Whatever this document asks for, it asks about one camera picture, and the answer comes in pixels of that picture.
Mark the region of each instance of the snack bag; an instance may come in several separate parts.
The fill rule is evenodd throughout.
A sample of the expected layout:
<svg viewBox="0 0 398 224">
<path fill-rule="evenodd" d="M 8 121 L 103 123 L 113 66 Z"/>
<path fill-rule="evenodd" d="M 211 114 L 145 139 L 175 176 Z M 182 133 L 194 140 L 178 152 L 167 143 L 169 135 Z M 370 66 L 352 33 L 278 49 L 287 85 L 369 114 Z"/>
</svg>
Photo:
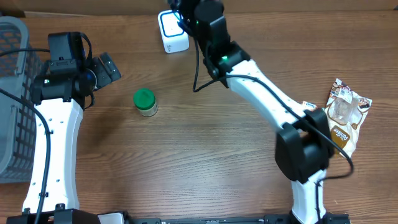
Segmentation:
<svg viewBox="0 0 398 224">
<path fill-rule="evenodd" d="M 328 116 L 332 140 L 350 157 L 355 151 L 359 129 L 371 105 L 372 100 L 359 96 L 341 80 L 336 79 L 325 113 Z"/>
</svg>

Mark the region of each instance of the white plastic part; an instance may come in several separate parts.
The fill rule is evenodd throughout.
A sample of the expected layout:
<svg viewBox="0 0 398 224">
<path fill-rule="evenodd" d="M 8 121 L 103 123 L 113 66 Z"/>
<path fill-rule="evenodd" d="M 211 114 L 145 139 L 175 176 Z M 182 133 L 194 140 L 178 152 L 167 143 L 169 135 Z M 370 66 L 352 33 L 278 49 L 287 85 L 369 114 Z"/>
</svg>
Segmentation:
<svg viewBox="0 0 398 224">
<path fill-rule="evenodd" d="M 277 88 L 259 69 L 254 60 L 246 61 L 235 65 L 231 73 L 227 75 L 249 75 L 263 81 L 274 91 L 283 102 L 299 116 L 304 117 L 305 113 L 300 104 L 290 99 L 284 92 Z M 228 87 L 235 93 L 250 102 L 255 109 L 263 116 L 275 132 L 282 129 L 284 123 L 293 124 L 297 121 L 293 115 L 266 90 L 262 85 L 246 78 L 227 79 Z"/>
<path fill-rule="evenodd" d="M 46 119 L 51 137 L 51 156 L 47 192 L 44 199 L 43 212 L 54 211 L 56 204 L 63 203 L 65 208 L 79 209 L 76 192 L 76 142 L 83 119 L 83 110 L 72 100 L 63 102 L 62 99 L 44 100 L 41 105 L 35 106 Z M 39 193 L 42 188 L 44 163 L 46 155 L 46 138 L 44 126 L 36 116 L 36 146 L 32 180 L 24 202 L 22 211 L 30 208 L 36 213 L 39 206 Z"/>
<path fill-rule="evenodd" d="M 166 10 L 157 16 L 164 50 L 167 53 L 181 52 L 189 48 L 188 34 L 178 26 L 180 14 Z"/>
<path fill-rule="evenodd" d="M 98 215 L 101 224 L 124 224 L 124 217 L 121 213 L 110 213 Z"/>
<path fill-rule="evenodd" d="M 292 213 L 300 223 L 313 224 L 318 221 L 317 205 L 315 204 L 315 183 L 326 177 L 326 170 L 319 170 L 314 173 L 308 181 L 301 184 L 299 181 L 292 181 L 293 207 Z M 323 206 L 323 182 L 318 189 L 318 200 L 321 218 L 326 214 Z"/>
</svg>

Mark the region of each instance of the blue-gray crate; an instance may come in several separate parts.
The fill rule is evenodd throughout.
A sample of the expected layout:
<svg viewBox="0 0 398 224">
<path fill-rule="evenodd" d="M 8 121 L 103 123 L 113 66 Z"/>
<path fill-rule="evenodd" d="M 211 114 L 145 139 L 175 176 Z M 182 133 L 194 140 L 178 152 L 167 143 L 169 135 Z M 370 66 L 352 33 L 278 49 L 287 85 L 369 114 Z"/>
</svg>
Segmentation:
<svg viewBox="0 0 398 224">
<path fill-rule="evenodd" d="M 0 17 L 0 52 L 29 47 L 26 25 L 14 17 Z M 0 57 L 0 88 L 32 105 L 29 87 L 41 66 L 35 52 Z M 0 183 L 30 181 L 35 154 L 35 114 L 4 95 L 0 95 L 0 105 Z"/>
</svg>

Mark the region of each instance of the wood surface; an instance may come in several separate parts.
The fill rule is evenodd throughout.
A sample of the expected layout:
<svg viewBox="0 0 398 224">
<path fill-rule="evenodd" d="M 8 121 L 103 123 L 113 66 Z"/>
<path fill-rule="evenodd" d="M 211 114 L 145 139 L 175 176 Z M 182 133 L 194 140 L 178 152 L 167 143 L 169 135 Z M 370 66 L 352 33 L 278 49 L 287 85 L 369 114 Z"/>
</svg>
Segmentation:
<svg viewBox="0 0 398 224">
<path fill-rule="evenodd" d="M 158 14 L 169 8 L 166 0 L 0 1 L 13 2 L 22 11 L 97 16 Z M 398 0 L 224 0 L 223 2 L 227 13 L 393 10 L 398 6 Z"/>
<path fill-rule="evenodd" d="M 398 13 L 227 14 L 229 33 L 297 101 L 324 106 L 336 78 L 373 100 L 353 154 L 356 172 L 325 183 L 325 206 L 352 223 L 398 223 Z M 82 31 L 123 77 L 96 92 L 78 136 L 80 208 L 134 217 L 200 218 L 288 213 L 290 182 L 274 161 L 274 133 L 251 105 L 217 83 L 192 93 L 193 42 L 166 54 L 156 16 L 24 19 L 33 47 Z M 42 59 L 49 56 L 40 53 Z M 201 64 L 199 83 L 210 78 Z M 159 111 L 132 97 L 150 88 Z M 348 165 L 331 160 L 329 174 Z M 29 183 L 0 185 L 0 222 L 20 214 Z"/>
</svg>

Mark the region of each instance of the beige wall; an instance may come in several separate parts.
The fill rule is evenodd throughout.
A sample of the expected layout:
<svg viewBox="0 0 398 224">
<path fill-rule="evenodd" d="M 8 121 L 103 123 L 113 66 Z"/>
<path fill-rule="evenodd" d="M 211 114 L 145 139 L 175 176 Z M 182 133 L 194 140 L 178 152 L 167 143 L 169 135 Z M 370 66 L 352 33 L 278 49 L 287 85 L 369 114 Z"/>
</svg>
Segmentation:
<svg viewBox="0 0 398 224">
<path fill-rule="evenodd" d="M 0 0 L 0 9 L 86 15 L 157 14 L 166 0 Z M 398 0 L 224 0 L 226 12 L 392 10 Z"/>
</svg>

